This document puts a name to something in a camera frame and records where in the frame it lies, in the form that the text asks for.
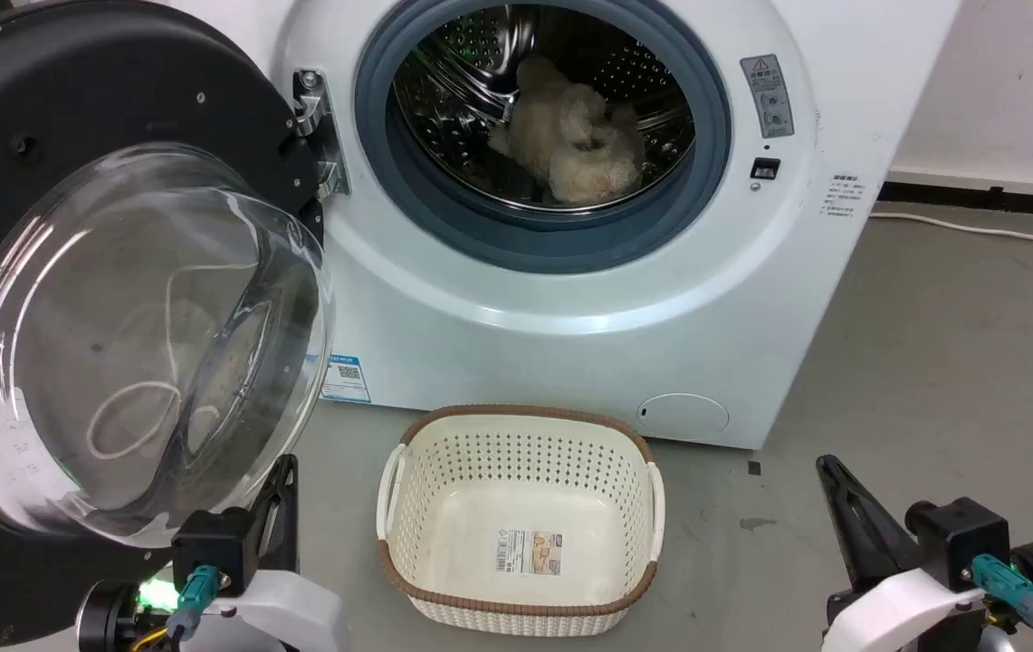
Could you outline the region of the white front-load washing machine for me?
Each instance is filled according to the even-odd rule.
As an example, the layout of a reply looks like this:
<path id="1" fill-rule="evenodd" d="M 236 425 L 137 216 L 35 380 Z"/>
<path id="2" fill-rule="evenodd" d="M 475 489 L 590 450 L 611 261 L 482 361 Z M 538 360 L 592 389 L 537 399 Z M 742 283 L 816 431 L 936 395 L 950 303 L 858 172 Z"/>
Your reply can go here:
<path id="1" fill-rule="evenodd" d="M 324 201 L 334 354 L 372 405 L 557 406 L 637 424 L 665 393 L 730 412 L 716 446 L 759 451 L 799 375 L 963 0 L 664 0 L 719 63 L 732 152 L 701 217 L 606 271 L 480 263 L 388 198 L 355 119 L 359 54 L 401 0 L 160 0 L 226 34 L 292 96 L 324 73 L 350 192 Z M 795 132 L 763 138 L 742 58 L 777 54 Z M 832 175 L 866 183 L 865 219 L 821 215 Z"/>

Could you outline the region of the black washer door with glass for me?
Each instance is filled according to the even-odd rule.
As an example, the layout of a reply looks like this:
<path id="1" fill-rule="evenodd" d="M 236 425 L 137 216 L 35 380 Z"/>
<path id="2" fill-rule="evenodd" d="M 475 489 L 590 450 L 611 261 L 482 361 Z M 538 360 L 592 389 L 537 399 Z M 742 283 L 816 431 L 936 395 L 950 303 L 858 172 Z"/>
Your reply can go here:
<path id="1" fill-rule="evenodd" d="M 316 158 L 250 55 L 151 0 L 0 0 L 0 647 L 171 569 L 316 406 Z"/>

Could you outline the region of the paper label in basket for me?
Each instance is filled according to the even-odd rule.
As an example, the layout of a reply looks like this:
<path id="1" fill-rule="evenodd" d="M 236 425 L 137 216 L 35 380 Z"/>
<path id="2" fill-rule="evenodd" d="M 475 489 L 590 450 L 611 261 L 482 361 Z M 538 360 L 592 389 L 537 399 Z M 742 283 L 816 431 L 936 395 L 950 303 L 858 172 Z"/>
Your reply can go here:
<path id="1" fill-rule="evenodd" d="M 500 529 L 494 569 L 507 575 L 547 575 L 562 570 L 563 536 L 547 530 Z"/>

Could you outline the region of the round white filter cover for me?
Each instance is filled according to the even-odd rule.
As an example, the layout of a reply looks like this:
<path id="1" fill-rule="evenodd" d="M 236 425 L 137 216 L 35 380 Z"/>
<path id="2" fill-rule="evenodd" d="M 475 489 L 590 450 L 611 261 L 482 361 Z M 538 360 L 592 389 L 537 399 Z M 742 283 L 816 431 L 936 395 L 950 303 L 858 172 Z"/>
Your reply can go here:
<path id="1" fill-rule="evenodd" d="M 652 437 L 686 443 L 713 443 L 730 425 L 730 412 L 715 400 L 690 393 L 665 393 L 637 408 L 637 424 Z"/>

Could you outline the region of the blue QR code sticker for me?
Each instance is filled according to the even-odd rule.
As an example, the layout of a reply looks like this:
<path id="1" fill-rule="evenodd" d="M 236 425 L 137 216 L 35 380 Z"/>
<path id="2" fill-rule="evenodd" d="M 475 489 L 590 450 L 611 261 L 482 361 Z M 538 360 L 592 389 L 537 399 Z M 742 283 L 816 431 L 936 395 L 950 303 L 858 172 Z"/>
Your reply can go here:
<path id="1" fill-rule="evenodd" d="M 359 358 L 331 354 L 321 397 L 338 403 L 370 405 L 372 401 L 364 379 Z"/>

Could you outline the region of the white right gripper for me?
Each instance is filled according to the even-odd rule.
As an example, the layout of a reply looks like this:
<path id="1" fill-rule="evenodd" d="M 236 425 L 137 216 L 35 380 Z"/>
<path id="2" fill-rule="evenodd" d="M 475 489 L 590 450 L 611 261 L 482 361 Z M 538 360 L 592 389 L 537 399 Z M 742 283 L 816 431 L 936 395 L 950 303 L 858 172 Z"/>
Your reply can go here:
<path id="1" fill-rule="evenodd" d="M 898 652 L 982 599 L 979 587 L 954 593 L 917 569 L 917 541 L 837 455 L 820 455 L 817 472 L 851 591 L 867 591 L 836 616 L 823 652 Z"/>

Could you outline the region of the cream plastic laundry basket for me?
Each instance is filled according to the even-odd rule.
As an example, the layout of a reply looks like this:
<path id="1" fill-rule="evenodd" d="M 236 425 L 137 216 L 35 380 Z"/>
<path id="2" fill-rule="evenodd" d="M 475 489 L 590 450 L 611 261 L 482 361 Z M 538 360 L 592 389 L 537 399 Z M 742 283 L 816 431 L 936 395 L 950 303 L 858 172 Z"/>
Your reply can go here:
<path id="1" fill-rule="evenodd" d="M 664 479 L 623 421 L 520 405 L 447 406 L 400 438 L 377 490 L 377 550 L 425 618 L 511 637 L 595 637 L 647 593 Z M 500 529 L 563 536 L 562 570 L 494 569 Z"/>

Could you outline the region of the steel perforated drum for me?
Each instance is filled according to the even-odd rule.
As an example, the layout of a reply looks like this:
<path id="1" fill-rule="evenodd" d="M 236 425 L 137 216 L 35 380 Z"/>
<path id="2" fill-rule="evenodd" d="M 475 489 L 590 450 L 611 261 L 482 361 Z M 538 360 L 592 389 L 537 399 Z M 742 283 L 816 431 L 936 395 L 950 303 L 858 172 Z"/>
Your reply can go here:
<path id="1" fill-rule="evenodd" d="M 632 108 L 643 139 L 637 190 L 664 181 L 693 148 L 693 113 L 668 67 L 635 36 L 558 5 L 487 5 L 427 34 L 397 67 L 393 91 L 417 144 L 466 188 L 513 209 L 568 215 L 544 182 L 490 146 L 511 120 L 516 67 L 544 55 L 608 107 Z"/>

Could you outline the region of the black wall baseboard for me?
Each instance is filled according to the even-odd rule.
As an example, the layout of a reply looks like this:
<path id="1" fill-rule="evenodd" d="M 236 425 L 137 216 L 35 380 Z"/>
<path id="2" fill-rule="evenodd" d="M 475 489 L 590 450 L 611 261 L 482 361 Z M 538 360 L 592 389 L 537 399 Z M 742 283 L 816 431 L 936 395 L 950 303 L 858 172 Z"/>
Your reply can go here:
<path id="1" fill-rule="evenodd" d="M 1033 194 L 1008 191 L 1003 187 L 967 189 L 885 182 L 877 195 L 877 201 L 934 204 L 963 207 L 963 209 L 1033 214 Z"/>

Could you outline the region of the metal door hinge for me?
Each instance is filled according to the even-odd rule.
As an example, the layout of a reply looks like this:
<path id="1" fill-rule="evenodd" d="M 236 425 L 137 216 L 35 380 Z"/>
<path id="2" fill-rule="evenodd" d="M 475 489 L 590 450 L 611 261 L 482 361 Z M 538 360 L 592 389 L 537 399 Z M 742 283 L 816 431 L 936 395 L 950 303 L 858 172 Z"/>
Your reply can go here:
<path id="1" fill-rule="evenodd" d="M 314 69 L 295 70 L 292 76 L 292 99 L 298 133 L 308 143 L 316 158 L 319 180 L 317 197 L 321 201 L 333 195 L 346 197 L 350 192 L 348 170 L 338 130 L 337 112 L 331 104 L 324 73 Z"/>

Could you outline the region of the beige plush toy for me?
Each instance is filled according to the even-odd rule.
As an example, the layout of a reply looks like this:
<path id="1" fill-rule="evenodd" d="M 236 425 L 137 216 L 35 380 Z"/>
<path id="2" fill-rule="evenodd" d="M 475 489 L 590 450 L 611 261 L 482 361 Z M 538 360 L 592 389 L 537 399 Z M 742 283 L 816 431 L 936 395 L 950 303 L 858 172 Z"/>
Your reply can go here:
<path id="1" fill-rule="evenodd" d="M 556 201 L 615 201 L 643 186 L 645 142 L 631 106 L 609 108 L 590 85 L 571 82 L 550 59 L 516 66 L 511 119 L 490 131 L 490 148 L 545 183 Z"/>

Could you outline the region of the grey warning sticker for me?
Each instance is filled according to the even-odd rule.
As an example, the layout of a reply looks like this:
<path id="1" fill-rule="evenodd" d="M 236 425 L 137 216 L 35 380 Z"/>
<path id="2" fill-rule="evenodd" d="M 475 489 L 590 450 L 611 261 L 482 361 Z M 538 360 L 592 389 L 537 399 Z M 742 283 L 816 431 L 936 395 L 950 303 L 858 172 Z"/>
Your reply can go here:
<path id="1" fill-rule="evenodd" d="M 792 136 L 795 132 L 792 104 L 777 54 L 742 58 L 740 66 L 751 88 L 761 136 L 766 139 Z"/>

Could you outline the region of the printed text label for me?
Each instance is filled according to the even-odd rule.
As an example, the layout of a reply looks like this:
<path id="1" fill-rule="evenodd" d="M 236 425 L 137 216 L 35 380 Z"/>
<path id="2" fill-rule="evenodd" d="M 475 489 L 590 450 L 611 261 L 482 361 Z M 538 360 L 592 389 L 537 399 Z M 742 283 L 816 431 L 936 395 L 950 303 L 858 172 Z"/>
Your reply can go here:
<path id="1" fill-rule="evenodd" d="M 869 212 L 867 186 L 860 175 L 837 173 L 829 179 L 819 213 L 827 217 L 865 219 Z"/>

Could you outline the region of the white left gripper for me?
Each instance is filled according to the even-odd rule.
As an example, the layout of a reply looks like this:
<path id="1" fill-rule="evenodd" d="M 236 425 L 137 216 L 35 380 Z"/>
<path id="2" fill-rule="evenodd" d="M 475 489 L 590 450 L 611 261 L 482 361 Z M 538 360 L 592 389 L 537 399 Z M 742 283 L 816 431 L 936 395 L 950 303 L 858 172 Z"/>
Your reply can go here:
<path id="1" fill-rule="evenodd" d="M 273 487 L 255 496 L 252 540 L 258 569 L 239 597 L 218 597 L 180 652 L 349 652 L 343 602 L 300 570 L 300 463 L 280 455 Z"/>

